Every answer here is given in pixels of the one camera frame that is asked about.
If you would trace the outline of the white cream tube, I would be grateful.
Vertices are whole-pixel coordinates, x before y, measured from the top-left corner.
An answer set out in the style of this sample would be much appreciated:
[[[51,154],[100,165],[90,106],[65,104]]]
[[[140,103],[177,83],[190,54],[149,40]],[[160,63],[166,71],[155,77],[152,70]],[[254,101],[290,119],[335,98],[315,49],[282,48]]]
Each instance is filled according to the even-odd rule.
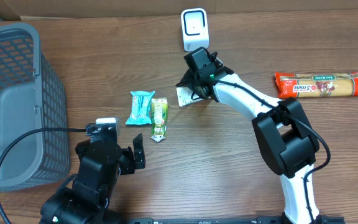
[[[215,62],[215,64],[217,69],[224,67],[220,63]],[[185,86],[177,87],[177,95],[180,107],[187,106],[203,100],[198,98],[197,94],[194,94],[188,87]]]

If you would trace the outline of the green snack packet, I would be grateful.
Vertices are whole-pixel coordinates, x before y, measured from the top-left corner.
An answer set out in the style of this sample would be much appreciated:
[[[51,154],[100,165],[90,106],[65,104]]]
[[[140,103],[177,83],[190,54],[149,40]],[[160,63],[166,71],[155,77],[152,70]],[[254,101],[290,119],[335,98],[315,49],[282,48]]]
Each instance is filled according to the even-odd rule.
[[[166,98],[152,98],[152,134],[155,142],[163,141],[167,136],[168,101]]]

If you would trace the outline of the light blue wipes packet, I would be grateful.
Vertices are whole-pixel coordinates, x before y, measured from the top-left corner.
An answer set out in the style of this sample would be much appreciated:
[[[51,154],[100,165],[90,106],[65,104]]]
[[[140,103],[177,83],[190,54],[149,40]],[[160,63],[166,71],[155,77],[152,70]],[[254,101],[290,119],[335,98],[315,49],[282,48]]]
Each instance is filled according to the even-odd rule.
[[[146,125],[151,124],[150,110],[152,98],[155,92],[132,91],[131,113],[126,121],[126,125]]]

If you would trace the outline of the orange spaghetti packet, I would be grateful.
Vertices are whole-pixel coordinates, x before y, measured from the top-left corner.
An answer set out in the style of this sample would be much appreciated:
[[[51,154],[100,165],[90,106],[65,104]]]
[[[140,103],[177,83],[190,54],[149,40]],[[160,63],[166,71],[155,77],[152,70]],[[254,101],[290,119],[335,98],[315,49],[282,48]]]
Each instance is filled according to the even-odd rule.
[[[275,73],[279,98],[358,96],[358,72]]]

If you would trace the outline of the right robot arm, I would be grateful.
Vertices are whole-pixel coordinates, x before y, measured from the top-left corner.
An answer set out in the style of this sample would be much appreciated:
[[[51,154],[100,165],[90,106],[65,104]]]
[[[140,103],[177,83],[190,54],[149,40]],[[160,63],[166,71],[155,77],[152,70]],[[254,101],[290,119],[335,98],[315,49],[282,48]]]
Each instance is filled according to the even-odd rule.
[[[176,85],[178,100],[197,100],[228,105],[251,120],[260,154],[280,178],[285,198],[283,219],[287,223],[317,223],[312,175],[316,153],[322,143],[299,101],[280,100],[246,84],[227,67],[188,69]]]

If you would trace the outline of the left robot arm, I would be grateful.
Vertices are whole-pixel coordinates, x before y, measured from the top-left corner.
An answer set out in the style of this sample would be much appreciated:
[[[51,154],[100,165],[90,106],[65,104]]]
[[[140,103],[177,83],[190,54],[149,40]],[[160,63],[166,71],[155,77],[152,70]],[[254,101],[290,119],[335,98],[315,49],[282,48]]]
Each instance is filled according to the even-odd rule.
[[[127,220],[109,209],[110,197],[120,175],[145,167],[143,135],[133,146],[121,148],[115,133],[92,135],[76,146],[80,160],[73,174],[43,204],[41,224],[119,224]]]

